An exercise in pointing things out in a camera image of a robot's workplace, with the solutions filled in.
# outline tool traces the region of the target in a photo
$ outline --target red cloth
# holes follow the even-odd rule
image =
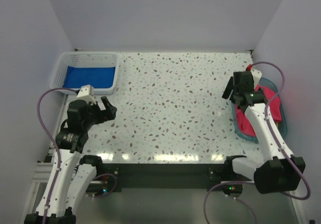
[[[275,92],[273,90],[271,90],[270,88],[265,87],[265,86],[257,85],[255,91],[257,91],[260,87],[264,90],[264,95],[268,101],[275,95]],[[281,100],[279,97],[276,97],[270,104],[271,114],[272,114],[274,121],[276,121],[276,122],[282,121],[280,106],[281,106]],[[245,117],[244,113],[242,113],[242,110],[237,109],[237,106],[235,106],[235,108],[236,108],[236,122],[237,122],[237,125],[238,125],[240,131],[246,135],[256,137],[256,134],[255,134],[250,122]]]

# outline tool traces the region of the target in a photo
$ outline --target blue cloth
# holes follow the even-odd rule
[[[110,88],[114,81],[115,67],[70,67],[63,87],[81,88],[92,85],[94,88]]]

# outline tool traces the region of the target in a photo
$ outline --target table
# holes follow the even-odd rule
[[[258,144],[234,133],[222,93],[249,53],[121,53],[116,119],[93,126],[83,154],[104,163],[223,163],[246,155],[262,162]],[[61,121],[66,118],[70,95]]]

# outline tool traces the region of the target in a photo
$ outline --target white robotic arm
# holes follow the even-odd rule
[[[36,212],[26,216],[25,224],[76,222],[74,214],[86,189],[97,174],[103,174],[102,160],[99,156],[85,155],[81,158],[83,147],[88,140],[88,131],[93,125],[116,117],[117,108],[112,106],[106,97],[102,97],[101,100],[105,110],[99,108],[93,96],[93,87],[87,85],[79,90],[76,100],[69,103],[68,118],[56,136],[60,168],[56,152],[45,193]],[[73,177],[78,162],[79,166]]]
[[[253,67],[244,72],[234,72],[222,96],[225,99],[230,97],[230,100],[242,110],[251,123],[264,161],[264,163],[256,163],[246,156],[232,157],[233,172],[254,180],[256,188],[262,194],[295,190],[300,176],[289,165],[268,127],[264,113],[267,99],[263,90],[254,90],[261,76],[262,73]],[[268,108],[267,115],[272,119],[270,108]],[[269,122],[282,149],[303,172],[304,160],[294,156],[274,121]]]

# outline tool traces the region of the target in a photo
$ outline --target plastic basket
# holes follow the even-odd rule
[[[268,87],[271,90],[273,90],[274,92],[277,92],[277,87],[274,85],[274,83],[264,77],[260,79],[259,85]],[[280,105],[280,112],[281,112],[281,116],[282,116],[282,121],[279,123],[278,130],[279,130],[282,138],[285,138],[285,136],[287,134],[287,125],[286,125],[286,120],[285,120],[285,115],[284,115],[282,104]],[[233,113],[233,123],[234,123],[234,128],[235,128],[236,134],[245,140],[255,142],[258,144],[259,141],[257,140],[257,137],[248,136],[248,135],[242,133],[241,130],[239,129],[237,122],[236,122],[236,110],[235,110],[234,104],[232,104],[232,113]]]
[[[94,94],[110,95],[116,85],[120,55],[111,52],[65,52],[63,53],[54,68],[50,81],[50,88],[62,87],[64,85],[68,66],[73,67],[115,67],[114,81],[110,88],[95,88]],[[72,91],[60,90],[65,94],[75,95]]]

